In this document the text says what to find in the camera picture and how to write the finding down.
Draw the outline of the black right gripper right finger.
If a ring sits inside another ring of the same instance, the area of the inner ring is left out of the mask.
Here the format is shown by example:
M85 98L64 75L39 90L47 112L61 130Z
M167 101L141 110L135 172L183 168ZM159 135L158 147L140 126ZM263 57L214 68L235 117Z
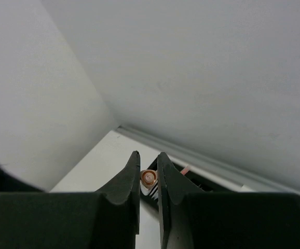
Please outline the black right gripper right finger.
M167 191L164 171L184 175L167 154L157 160L162 248L300 248L300 195Z

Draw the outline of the red pen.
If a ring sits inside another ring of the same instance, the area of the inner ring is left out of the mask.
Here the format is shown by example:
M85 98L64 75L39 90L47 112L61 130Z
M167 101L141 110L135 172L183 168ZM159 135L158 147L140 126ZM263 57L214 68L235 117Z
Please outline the red pen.
M190 171L190 165L187 165L186 167L184 167L184 168L180 171L180 173L181 173L182 175L186 175L189 171Z

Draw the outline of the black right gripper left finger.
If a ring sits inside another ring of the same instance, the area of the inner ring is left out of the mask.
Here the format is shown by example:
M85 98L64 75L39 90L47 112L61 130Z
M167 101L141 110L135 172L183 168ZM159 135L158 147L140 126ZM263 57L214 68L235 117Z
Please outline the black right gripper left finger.
M0 248L135 248L140 154L94 192L44 192L0 168Z

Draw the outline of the beige capped white marker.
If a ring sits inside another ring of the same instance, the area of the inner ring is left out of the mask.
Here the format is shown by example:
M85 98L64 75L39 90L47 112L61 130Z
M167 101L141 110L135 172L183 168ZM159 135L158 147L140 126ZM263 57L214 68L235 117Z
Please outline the beige capped white marker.
M143 170L140 172L140 189L143 195L148 196L157 183L157 171Z

